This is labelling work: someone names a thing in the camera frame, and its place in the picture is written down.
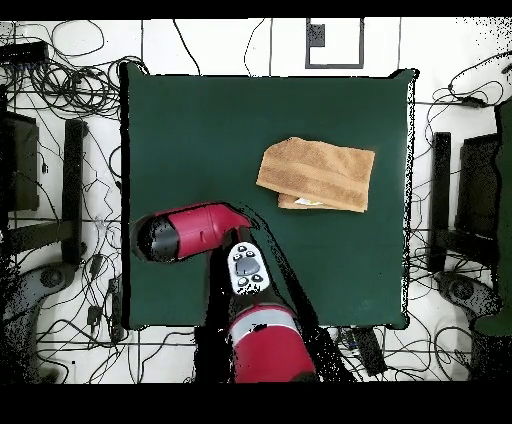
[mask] green tablecloth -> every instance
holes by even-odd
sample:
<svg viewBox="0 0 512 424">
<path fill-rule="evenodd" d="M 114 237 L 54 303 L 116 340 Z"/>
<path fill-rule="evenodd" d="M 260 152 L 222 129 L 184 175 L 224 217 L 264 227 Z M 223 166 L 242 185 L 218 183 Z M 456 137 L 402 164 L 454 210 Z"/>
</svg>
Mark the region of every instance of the green tablecloth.
<svg viewBox="0 0 512 424">
<path fill-rule="evenodd" d="M 403 327 L 407 95 L 390 78 L 149 76 L 129 65 L 130 222 L 197 202 L 242 202 L 269 224 L 323 325 Z M 255 184 L 263 152 L 290 136 L 376 153 L 364 214 L 284 210 Z M 258 239 L 280 292 L 286 286 Z M 205 255 L 175 265 L 131 256 L 130 316 L 199 325 Z"/>
</svg>

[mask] orange towel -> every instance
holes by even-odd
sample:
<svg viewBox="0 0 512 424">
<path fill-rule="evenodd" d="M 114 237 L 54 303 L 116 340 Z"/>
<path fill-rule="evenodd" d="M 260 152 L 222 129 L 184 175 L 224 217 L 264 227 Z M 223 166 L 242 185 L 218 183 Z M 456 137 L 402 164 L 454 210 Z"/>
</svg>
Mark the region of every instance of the orange towel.
<svg viewBox="0 0 512 424">
<path fill-rule="evenodd" d="M 256 184 L 280 193 L 280 208 L 364 212 L 374 158 L 369 150 L 292 137 L 265 151 Z"/>
</svg>

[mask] control buttons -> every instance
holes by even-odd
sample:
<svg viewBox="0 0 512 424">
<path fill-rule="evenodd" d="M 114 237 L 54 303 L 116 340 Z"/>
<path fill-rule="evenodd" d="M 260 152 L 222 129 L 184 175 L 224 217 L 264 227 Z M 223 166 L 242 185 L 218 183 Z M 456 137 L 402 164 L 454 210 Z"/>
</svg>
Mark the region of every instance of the control buttons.
<svg viewBox="0 0 512 424">
<path fill-rule="evenodd" d="M 260 270 L 260 264 L 254 258 L 242 258 L 236 263 L 235 269 L 236 275 L 252 275 Z"/>
</svg>

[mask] black cable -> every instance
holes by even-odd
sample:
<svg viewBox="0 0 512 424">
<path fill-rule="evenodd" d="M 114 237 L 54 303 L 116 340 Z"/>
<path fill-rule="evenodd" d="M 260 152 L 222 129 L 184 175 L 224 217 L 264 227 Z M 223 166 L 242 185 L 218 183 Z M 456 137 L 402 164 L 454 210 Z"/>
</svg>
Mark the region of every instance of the black cable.
<svg viewBox="0 0 512 424">
<path fill-rule="evenodd" d="M 43 193 L 45 194 L 46 198 L 48 199 L 48 203 L 50 204 L 50 208 L 52 209 L 53 216 L 55 216 L 55 220 L 57 221 L 57 223 L 60 223 L 60 219 L 57 216 L 57 212 L 55 211 L 55 206 L 53 206 L 53 203 L 52 203 L 52 201 L 50 199 L 50 196 L 48 195 L 48 192 L 44 189 L 44 187 L 41 185 L 41 183 L 39 181 L 33 180 L 32 178 L 30 178 L 28 175 L 24 174 L 21 171 L 15 171 L 15 173 L 19 174 L 19 175 L 23 176 L 24 178 L 26 178 L 27 180 L 33 182 L 35 185 L 37 185 L 43 191 Z"/>
<path fill-rule="evenodd" d="M 76 21 L 76 20 L 70 20 L 70 21 L 63 21 L 63 22 L 59 22 L 57 25 L 55 25 L 55 26 L 53 27 L 52 33 L 51 33 L 51 35 L 50 35 L 50 41 L 52 42 L 52 45 L 53 45 L 53 46 L 55 46 L 55 39 L 54 39 L 54 37 L 55 37 L 55 31 L 56 31 L 59 27 L 61 27 L 61 26 L 65 25 L 65 24 L 69 24 L 69 23 L 71 23 L 71 22 L 77 22 L 77 21 Z M 84 53 L 79 53 L 79 54 L 66 54 L 66 53 L 62 53 L 62 52 L 61 52 L 61 54 L 62 54 L 62 55 L 67 56 L 67 57 L 81 57 L 81 56 L 86 56 L 86 55 L 89 55 L 89 54 L 91 54 L 91 53 L 94 53 L 94 52 L 97 52 L 97 51 L 101 50 L 101 49 L 105 46 L 105 36 L 104 36 L 103 31 L 101 30 L 101 28 L 100 28 L 98 25 L 96 25 L 93 21 L 87 20 L 86 22 L 89 22 L 91 25 L 93 25 L 94 27 L 96 27 L 96 29 L 99 31 L 99 33 L 100 33 L 100 35 L 101 35 L 101 45 L 100 45 L 99 47 L 95 48 L 95 49 L 89 50 L 89 51 L 84 52 Z"/>
<path fill-rule="evenodd" d="M 460 71 L 457 75 L 455 75 L 455 76 L 451 79 L 451 81 L 450 81 L 450 83 L 448 84 L 448 87 L 447 87 L 447 88 L 448 88 L 448 90 L 449 90 L 449 91 L 450 91 L 450 93 L 452 93 L 452 94 L 453 94 L 453 96 L 456 98 L 456 95 L 455 95 L 455 93 L 454 93 L 454 91 L 453 91 L 453 83 L 455 82 L 455 80 L 456 80 L 457 78 L 459 78 L 462 74 L 464 74 L 464 73 L 465 73 L 465 72 L 467 72 L 467 71 L 470 71 L 470 70 L 472 70 L 472 69 L 476 69 L 476 68 L 478 68 L 479 66 L 483 65 L 484 63 L 490 62 L 491 60 L 494 60 L 494 59 L 501 59 L 501 58 L 504 58 L 504 57 L 510 56 L 511 54 L 512 54 L 512 50 L 507 50 L 506 52 L 498 53 L 498 54 L 492 55 L 492 56 L 490 56 L 490 57 L 488 57 L 488 58 L 486 58 L 486 59 L 484 59 L 484 60 L 481 60 L 481 61 L 480 61 L 480 62 L 478 62 L 477 64 L 472 65 L 472 66 L 470 66 L 470 67 L 468 67 L 468 68 L 466 68 L 466 69 L 464 69 L 464 70 Z"/>
<path fill-rule="evenodd" d="M 144 364 L 149 361 L 150 359 L 154 358 L 156 355 L 158 355 L 158 353 L 162 350 L 162 348 L 165 346 L 165 342 L 167 341 L 167 339 L 170 337 L 170 336 L 175 336 L 175 335 L 181 335 L 181 336 L 192 336 L 194 335 L 194 332 L 190 332 L 190 333 L 182 333 L 180 331 L 173 331 L 173 332 L 170 332 L 168 334 L 166 334 L 166 336 L 164 337 L 164 340 L 162 341 L 162 344 L 158 347 L 158 349 L 155 351 L 155 353 L 151 354 L 150 356 L 148 356 L 146 359 L 144 359 L 142 361 L 142 364 L 141 364 L 141 374 L 140 374 L 140 379 L 139 379 L 139 383 L 142 383 L 142 379 L 144 378 Z"/>
<path fill-rule="evenodd" d="M 251 36 L 249 37 L 249 41 L 247 42 L 247 47 L 245 48 L 245 53 L 244 53 L 244 66 L 245 66 L 245 69 L 247 69 L 247 73 L 249 74 L 249 76 L 250 76 L 250 77 L 252 77 L 252 75 L 251 75 L 251 71 L 249 71 L 249 68 L 247 67 L 247 62 L 246 62 L 247 51 L 249 50 L 249 46 L 251 45 L 252 36 L 253 36 L 253 35 L 254 35 L 254 33 L 256 32 L 256 30 L 260 27 L 260 25 L 261 25 L 263 22 L 265 22 L 265 19 L 267 19 L 267 18 L 263 18 L 263 19 L 261 20 L 261 22 L 260 22 L 258 25 L 256 25 L 256 26 L 254 27 L 254 29 L 253 29 L 253 30 L 252 30 L 252 32 L 251 32 Z"/>
<path fill-rule="evenodd" d="M 272 32 L 274 28 L 274 18 L 270 18 L 270 45 L 268 53 L 268 76 L 272 76 Z"/>
<path fill-rule="evenodd" d="M 440 329 L 434 336 L 434 355 L 436 357 L 436 361 L 437 361 L 437 365 L 439 366 L 439 369 L 441 370 L 441 372 L 445 375 L 446 378 L 448 378 L 448 380 L 450 381 L 453 381 L 453 379 L 448 375 L 448 373 L 444 370 L 443 366 L 441 365 L 441 358 L 439 356 L 439 348 L 438 348 L 438 345 L 437 345 L 437 339 L 439 338 L 439 336 L 447 331 L 447 330 L 458 330 L 462 333 L 464 333 L 466 336 L 468 336 L 471 340 L 473 340 L 473 336 L 467 332 L 466 330 L 464 330 L 463 328 L 460 328 L 460 327 L 457 327 L 455 325 L 452 325 L 452 326 L 449 326 L 449 327 L 444 327 L 442 329 Z"/>
<path fill-rule="evenodd" d="M 110 156 L 108 157 L 108 169 L 109 169 L 111 174 L 113 174 L 114 176 L 116 176 L 119 179 L 121 179 L 121 175 L 117 174 L 112 169 L 112 156 L 114 156 L 115 152 L 117 152 L 120 148 L 121 148 L 121 146 L 117 146 L 114 150 L 112 150 L 112 153 L 110 153 Z"/>
<path fill-rule="evenodd" d="M 192 53 L 190 53 L 190 50 L 187 47 L 187 43 L 185 43 L 185 40 L 183 39 L 183 35 L 181 35 L 181 31 L 178 27 L 178 24 L 176 23 L 176 19 L 173 19 L 172 23 L 174 24 L 174 28 L 176 28 L 176 31 L 178 32 L 178 35 L 180 36 L 181 44 L 183 44 L 183 47 L 187 51 L 190 59 L 192 59 L 192 61 L 194 62 L 194 65 L 196 65 L 197 75 L 201 75 L 201 70 L 199 69 L 199 65 L 197 64 L 196 60 L 194 59 L 194 56 L 192 56 Z"/>
</svg>

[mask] black frame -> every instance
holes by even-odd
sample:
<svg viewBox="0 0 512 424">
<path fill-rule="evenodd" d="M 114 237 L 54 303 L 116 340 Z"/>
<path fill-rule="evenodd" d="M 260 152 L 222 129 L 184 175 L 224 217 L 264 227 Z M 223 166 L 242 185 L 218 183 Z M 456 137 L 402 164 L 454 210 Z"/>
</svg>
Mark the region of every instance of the black frame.
<svg viewBox="0 0 512 424">
<path fill-rule="evenodd" d="M 6 116 L 6 102 L 0 119 Z M 62 242 L 62 260 L 78 268 L 85 247 L 82 243 L 82 158 L 83 139 L 87 124 L 81 119 L 67 120 L 65 124 L 64 165 L 62 185 L 62 220 L 55 223 L 35 224 L 8 229 L 2 234 L 1 254 L 15 255 L 26 250 Z M 8 222 L 8 212 L 3 221 Z"/>
<path fill-rule="evenodd" d="M 314 43 L 310 39 L 312 31 L 311 18 L 306 18 L 306 69 L 363 69 L 364 67 L 364 18 L 360 18 L 359 27 L 359 62 L 347 64 L 312 64 L 310 58 L 310 48 Z"/>
<path fill-rule="evenodd" d="M 468 260 L 491 268 L 493 275 L 499 260 L 496 239 L 479 237 L 459 230 L 448 229 L 450 211 L 450 154 L 451 134 L 434 133 L 432 138 L 432 198 L 430 202 L 430 231 L 427 244 L 427 270 L 444 271 L 448 250 L 458 252 Z"/>
</svg>

